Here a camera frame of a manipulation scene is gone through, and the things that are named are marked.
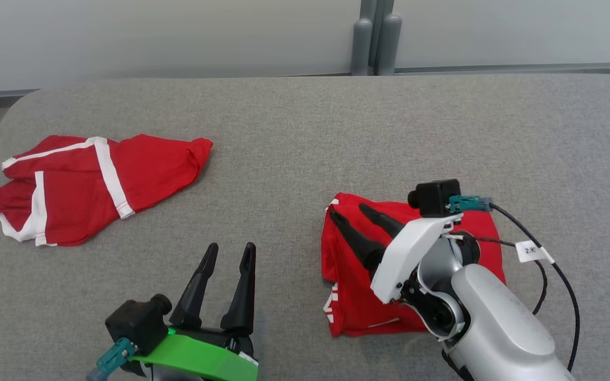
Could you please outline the red basketball jersey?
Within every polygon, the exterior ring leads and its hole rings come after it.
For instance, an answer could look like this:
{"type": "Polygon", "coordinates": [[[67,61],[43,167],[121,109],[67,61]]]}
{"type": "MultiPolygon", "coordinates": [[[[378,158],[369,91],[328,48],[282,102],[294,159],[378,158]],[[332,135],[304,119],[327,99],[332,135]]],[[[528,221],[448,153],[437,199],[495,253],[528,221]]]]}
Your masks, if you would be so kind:
{"type": "MultiPolygon", "coordinates": [[[[350,193],[338,193],[329,203],[321,238],[321,266],[324,279],[333,283],[324,308],[331,334],[361,336],[427,331],[421,318],[409,307],[399,303],[385,305],[374,297],[370,290],[371,276],[330,220],[328,208],[333,206],[349,219],[353,227],[362,232],[363,215],[358,209],[361,203],[391,215],[402,223],[421,218],[419,211],[411,209],[407,203],[372,202],[350,193]]],[[[458,241],[457,244],[467,257],[477,258],[478,263],[491,270],[499,280],[505,279],[501,248],[495,243],[499,237],[498,230],[490,214],[481,211],[464,212],[462,221],[454,226],[451,234],[465,237],[465,241],[458,241]]],[[[384,244],[391,241],[373,240],[384,244]]]]}

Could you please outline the grey partition post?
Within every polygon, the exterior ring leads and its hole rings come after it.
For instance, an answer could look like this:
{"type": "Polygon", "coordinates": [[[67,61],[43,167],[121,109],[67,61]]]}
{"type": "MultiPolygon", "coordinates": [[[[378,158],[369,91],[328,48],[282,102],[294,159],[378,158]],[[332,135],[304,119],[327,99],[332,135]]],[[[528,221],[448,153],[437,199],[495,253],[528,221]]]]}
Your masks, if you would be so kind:
{"type": "Polygon", "coordinates": [[[377,0],[361,0],[359,19],[353,25],[353,49],[349,63],[351,76],[368,75],[376,5],[377,0]]]}
{"type": "Polygon", "coordinates": [[[399,50],[399,38],[402,28],[402,17],[394,12],[396,0],[382,0],[382,19],[374,73],[378,76],[392,76],[395,74],[396,57],[399,50]]]}

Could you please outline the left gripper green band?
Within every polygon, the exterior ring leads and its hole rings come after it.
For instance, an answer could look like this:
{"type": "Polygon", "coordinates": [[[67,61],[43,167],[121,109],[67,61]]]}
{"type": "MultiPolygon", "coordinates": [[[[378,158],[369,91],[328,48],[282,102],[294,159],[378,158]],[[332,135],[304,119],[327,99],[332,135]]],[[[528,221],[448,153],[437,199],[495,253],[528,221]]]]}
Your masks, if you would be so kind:
{"type": "Polygon", "coordinates": [[[128,340],[136,350],[128,371],[147,381],[257,381],[259,362],[251,339],[256,294],[254,243],[245,246],[239,282],[220,328],[201,327],[201,306],[218,250],[215,242],[208,246],[169,317],[174,327],[128,325],[128,340]]]}

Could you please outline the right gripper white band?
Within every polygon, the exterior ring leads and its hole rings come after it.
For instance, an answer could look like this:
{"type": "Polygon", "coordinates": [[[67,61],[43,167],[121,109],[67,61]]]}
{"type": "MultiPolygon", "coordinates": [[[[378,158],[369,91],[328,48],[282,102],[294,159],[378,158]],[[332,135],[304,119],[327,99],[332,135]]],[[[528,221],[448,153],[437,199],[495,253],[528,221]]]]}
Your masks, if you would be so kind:
{"type": "Polygon", "coordinates": [[[462,251],[450,236],[463,214],[427,217],[405,224],[365,203],[358,209],[363,215],[362,232],[336,209],[329,210],[328,215],[356,259],[370,276],[374,275],[371,289],[383,304],[397,301],[404,283],[416,273],[423,294],[456,306],[450,294],[436,291],[434,286],[450,280],[464,265],[462,251]],[[373,239],[392,241],[387,246],[373,239]]]}

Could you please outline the red shorts white stripes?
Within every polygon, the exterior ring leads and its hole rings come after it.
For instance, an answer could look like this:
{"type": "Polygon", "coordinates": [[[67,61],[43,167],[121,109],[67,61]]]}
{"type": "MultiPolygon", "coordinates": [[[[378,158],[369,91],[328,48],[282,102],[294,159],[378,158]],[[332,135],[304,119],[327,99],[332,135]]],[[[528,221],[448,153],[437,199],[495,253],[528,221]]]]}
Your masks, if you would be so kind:
{"type": "Polygon", "coordinates": [[[2,162],[0,224],[36,246],[72,247],[196,181],[213,143],[140,134],[121,141],[51,135],[2,162]]]}

